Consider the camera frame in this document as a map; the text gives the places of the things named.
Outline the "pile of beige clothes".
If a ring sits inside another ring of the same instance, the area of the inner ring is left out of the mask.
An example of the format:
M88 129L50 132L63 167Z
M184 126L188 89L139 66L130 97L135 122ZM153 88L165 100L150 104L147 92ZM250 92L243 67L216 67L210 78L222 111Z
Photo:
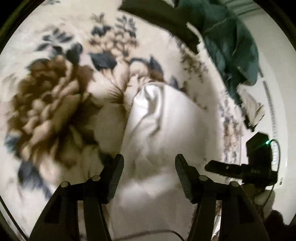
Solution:
M254 132L256 126L265 116L264 105L258 102L242 85L238 86L237 92L242 101L241 109L244 112L246 127Z

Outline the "dark green plush blanket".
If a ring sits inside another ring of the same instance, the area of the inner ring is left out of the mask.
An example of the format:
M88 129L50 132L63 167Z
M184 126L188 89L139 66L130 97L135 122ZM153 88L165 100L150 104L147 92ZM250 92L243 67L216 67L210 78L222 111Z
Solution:
M178 1L176 9L199 31L229 95L241 105L237 87L255 85L259 72L257 45L246 25L221 1Z

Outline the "floral bed quilt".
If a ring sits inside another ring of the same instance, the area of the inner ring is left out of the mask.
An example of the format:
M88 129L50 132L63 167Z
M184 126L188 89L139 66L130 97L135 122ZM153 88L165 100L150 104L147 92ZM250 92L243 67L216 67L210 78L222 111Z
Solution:
M202 36L187 27L199 38L195 54L119 5L45 1L1 54L1 196L20 239L61 182L83 183L121 153L146 84L166 84L200 109L212 137L205 164L240 162L236 106Z

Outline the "white t-shirt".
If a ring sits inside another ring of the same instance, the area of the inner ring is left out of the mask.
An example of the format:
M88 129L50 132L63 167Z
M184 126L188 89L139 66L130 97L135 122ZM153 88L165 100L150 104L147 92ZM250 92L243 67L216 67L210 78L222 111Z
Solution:
M110 205L114 238L155 231L145 240L187 237L195 205L175 169L182 154L204 174L211 136L200 109L163 83L146 84L133 100L121 146L124 168Z

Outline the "white bed headboard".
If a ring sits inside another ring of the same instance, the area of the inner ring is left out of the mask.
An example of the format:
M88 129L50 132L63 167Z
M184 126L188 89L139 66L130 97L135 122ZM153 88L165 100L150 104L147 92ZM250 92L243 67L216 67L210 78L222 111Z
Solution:
M276 137L281 146L281 189L295 183L295 49L262 9L243 15L259 49L260 67L273 101Z

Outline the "folded black garment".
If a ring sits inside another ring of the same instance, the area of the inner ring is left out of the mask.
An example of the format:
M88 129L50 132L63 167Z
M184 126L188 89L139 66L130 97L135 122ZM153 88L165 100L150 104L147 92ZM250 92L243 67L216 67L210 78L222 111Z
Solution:
M138 16L151 24L169 31L183 41L195 54L199 38L187 28L187 21L165 1L122 1L119 10Z

